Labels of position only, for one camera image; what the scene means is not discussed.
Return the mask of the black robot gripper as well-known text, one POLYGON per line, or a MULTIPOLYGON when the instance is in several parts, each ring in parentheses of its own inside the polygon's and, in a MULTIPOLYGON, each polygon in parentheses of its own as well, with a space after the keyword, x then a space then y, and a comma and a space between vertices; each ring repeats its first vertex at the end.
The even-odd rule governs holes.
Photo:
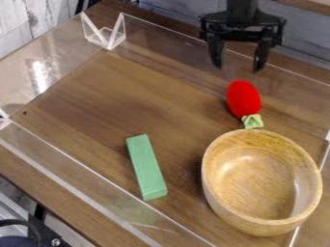
POLYGON ((264 68, 272 45, 282 44, 284 18, 261 12, 257 0, 227 0, 227 9, 200 15, 199 21, 200 38, 207 40, 208 54, 215 67, 223 67, 225 40, 257 42, 252 70, 259 71, 264 68), (271 32, 271 39, 261 39, 265 31, 271 32), (223 40, 209 34, 211 32, 221 34, 223 40))

